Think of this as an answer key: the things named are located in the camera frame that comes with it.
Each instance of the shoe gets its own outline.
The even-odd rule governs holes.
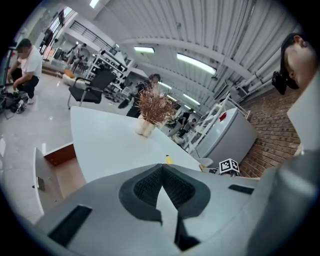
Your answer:
[[[33,104],[34,102],[35,102],[35,100],[34,100],[34,97],[33,97],[33,98],[29,98],[27,103],[28,104]]]

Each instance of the white corrugated ceiling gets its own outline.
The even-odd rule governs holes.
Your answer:
[[[61,1],[110,36],[147,75],[159,73],[176,98],[194,106],[182,96],[186,93],[200,102],[195,107],[200,113],[213,106],[224,81],[249,80],[298,28],[270,0],[100,0],[94,9],[91,0]],[[134,46],[153,47],[155,53],[137,53]],[[177,53],[214,67],[217,79],[181,62]],[[279,64],[277,56],[259,78]]]

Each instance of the fluorescent light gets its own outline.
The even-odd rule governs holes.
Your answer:
[[[171,100],[173,100],[173,101],[177,101],[175,98],[173,98],[173,97],[171,97],[170,95],[167,95]]]
[[[91,2],[90,2],[90,6],[92,7],[92,8],[95,8],[96,7],[96,4],[99,2],[99,0],[91,0]]]
[[[183,94],[184,97],[186,97],[187,99],[189,99],[190,101],[194,102],[195,104],[197,104],[198,106],[200,105],[200,103],[198,101],[196,101],[195,99],[189,97],[188,95]]]
[[[177,53],[176,57],[177,57],[178,60],[181,60],[183,62],[187,62],[187,63],[189,63],[191,65],[194,65],[194,66],[196,66],[196,67],[198,67],[198,68],[200,68],[200,69],[202,69],[204,71],[207,71],[208,73],[210,73],[212,75],[214,75],[216,73],[216,70],[213,67],[208,66],[207,64],[204,64],[201,61],[196,60],[194,58],[188,57],[188,56],[183,55],[181,53]]]
[[[191,107],[188,107],[187,105],[184,105],[188,110],[191,109]]]
[[[172,89],[171,86],[169,86],[169,85],[167,85],[167,84],[165,84],[165,83],[163,83],[163,82],[159,82],[159,84],[162,85],[162,86],[164,86],[164,87],[169,88],[170,90]]]
[[[140,47],[140,46],[135,46],[133,47],[137,52],[142,52],[142,53],[150,53],[150,54],[154,54],[155,53],[155,49],[153,49],[152,47]]]

